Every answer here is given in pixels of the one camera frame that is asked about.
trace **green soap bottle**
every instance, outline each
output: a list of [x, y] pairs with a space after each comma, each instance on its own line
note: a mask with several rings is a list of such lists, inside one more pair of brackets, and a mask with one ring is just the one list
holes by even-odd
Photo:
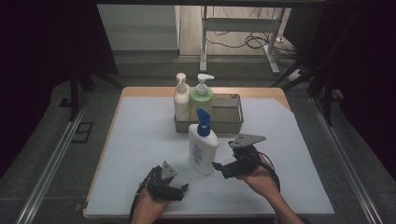
[[200, 82], [196, 87], [190, 91], [190, 120], [198, 121], [197, 109], [202, 108], [207, 113], [212, 111], [213, 91], [206, 86], [205, 81], [215, 77], [207, 74], [198, 74], [198, 81]]

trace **lotion bottle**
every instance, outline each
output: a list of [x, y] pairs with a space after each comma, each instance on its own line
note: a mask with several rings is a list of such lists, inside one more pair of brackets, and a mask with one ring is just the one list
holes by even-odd
[[210, 115], [202, 108], [196, 110], [199, 124], [189, 127], [190, 164], [204, 175], [214, 171], [212, 161], [215, 160], [219, 139], [210, 129]]
[[186, 75], [176, 75], [177, 86], [175, 87], [175, 121], [190, 120], [190, 86], [186, 83]]
[[196, 110], [198, 108], [204, 109], [209, 114], [212, 111], [213, 91], [206, 86], [205, 81], [213, 79], [213, 76], [207, 74], [198, 74], [198, 81], [200, 82], [191, 90], [190, 97], [190, 120], [197, 121], [198, 117]]

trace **hand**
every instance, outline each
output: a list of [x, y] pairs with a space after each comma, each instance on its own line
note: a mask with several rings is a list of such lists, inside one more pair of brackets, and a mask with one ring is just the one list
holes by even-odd
[[[262, 162], [271, 167], [271, 164], [260, 154]], [[276, 182], [273, 179], [271, 173], [265, 168], [258, 166], [250, 174], [239, 175], [235, 178], [245, 181], [251, 189], [256, 193], [260, 194], [268, 200], [268, 197], [279, 194], [279, 190], [276, 186]]]
[[149, 194], [149, 191], [146, 188], [143, 188], [142, 192], [140, 192], [139, 201], [134, 210], [132, 224], [153, 223], [169, 203], [170, 201], [156, 202]]

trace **blue pump cap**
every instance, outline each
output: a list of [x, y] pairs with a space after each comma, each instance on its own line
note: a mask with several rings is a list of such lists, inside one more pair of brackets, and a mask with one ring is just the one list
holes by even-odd
[[198, 134], [202, 137], [206, 137], [210, 134], [210, 115], [204, 109], [198, 108]]

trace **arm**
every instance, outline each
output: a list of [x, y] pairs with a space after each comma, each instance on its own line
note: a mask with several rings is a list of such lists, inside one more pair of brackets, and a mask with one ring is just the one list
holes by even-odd
[[[271, 166], [262, 155], [260, 157], [262, 162]], [[245, 181], [256, 193], [264, 197], [274, 208], [282, 224], [304, 224], [286, 203], [267, 170], [259, 166], [252, 173], [240, 175], [236, 178]]]
[[139, 201], [134, 210], [134, 216], [131, 224], [153, 223], [169, 203], [169, 201], [156, 202], [149, 194], [149, 191], [144, 188], [139, 195]]

